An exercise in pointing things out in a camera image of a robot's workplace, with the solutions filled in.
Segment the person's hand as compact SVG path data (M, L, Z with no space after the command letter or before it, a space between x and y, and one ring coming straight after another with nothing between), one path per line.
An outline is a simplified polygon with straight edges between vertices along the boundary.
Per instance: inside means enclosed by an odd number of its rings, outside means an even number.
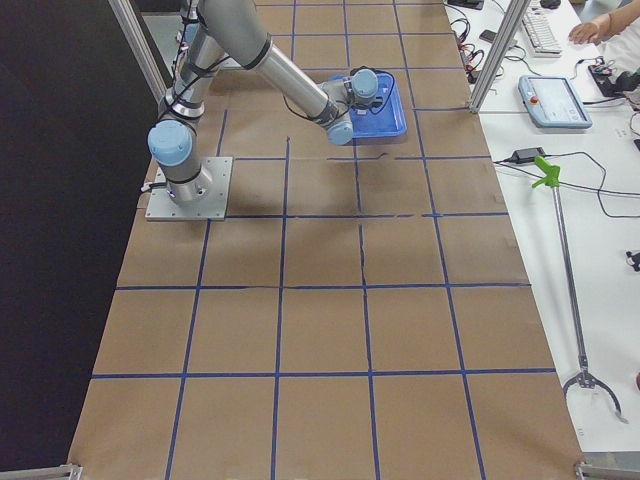
M573 44L597 43L605 32L606 28L593 20L576 25L568 38Z

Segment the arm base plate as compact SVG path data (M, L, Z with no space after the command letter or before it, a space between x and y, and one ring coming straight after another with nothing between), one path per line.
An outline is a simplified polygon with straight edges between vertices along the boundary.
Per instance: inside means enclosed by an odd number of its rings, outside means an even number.
M198 157L199 175L184 184L171 183L160 167L146 208L148 221L223 221L226 217L232 157Z

